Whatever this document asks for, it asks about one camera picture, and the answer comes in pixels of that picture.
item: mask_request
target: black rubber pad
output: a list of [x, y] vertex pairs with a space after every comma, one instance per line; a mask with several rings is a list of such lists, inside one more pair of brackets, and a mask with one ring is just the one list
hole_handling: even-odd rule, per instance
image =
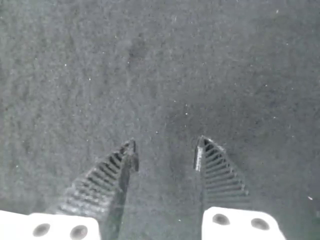
[[194, 168], [200, 174], [202, 210], [210, 207], [251, 209], [247, 186], [224, 150], [207, 137], [200, 137]]
[[78, 177], [46, 212], [95, 218], [103, 239], [117, 239], [130, 173], [138, 169], [136, 144], [131, 140]]

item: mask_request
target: gray carpet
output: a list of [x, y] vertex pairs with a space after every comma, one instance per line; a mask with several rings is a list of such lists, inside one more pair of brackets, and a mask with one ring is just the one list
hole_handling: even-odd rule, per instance
[[193, 240], [204, 134], [288, 239], [319, 240], [319, 12], [315, 0], [1, 0], [0, 209], [44, 210], [134, 138], [120, 240]]

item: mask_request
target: mounting hole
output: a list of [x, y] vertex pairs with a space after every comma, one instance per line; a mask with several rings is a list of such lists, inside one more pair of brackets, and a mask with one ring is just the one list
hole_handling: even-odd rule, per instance
[[261, 219], [261, 218], [254, 218], [251, 220], [251, 225], [252, 227], [256, 228], [256, 229], [260, 229], [260, 230], [269, 230], [269, 224]]
[[84, 239], [88, 234], [88, 228], [84, 225], [75, 226], [70, 233], [70, 238], [72, 240]]
[[229, 225], [229, 219], [223, 214], [216, 214], [213, 216], [213, 222], [219, 225]]
[[33, 236], [42, 237], [49, 232], [49, 229], [50, 229], [50, 224], [48, 223], [40, 224], [33, 230]]

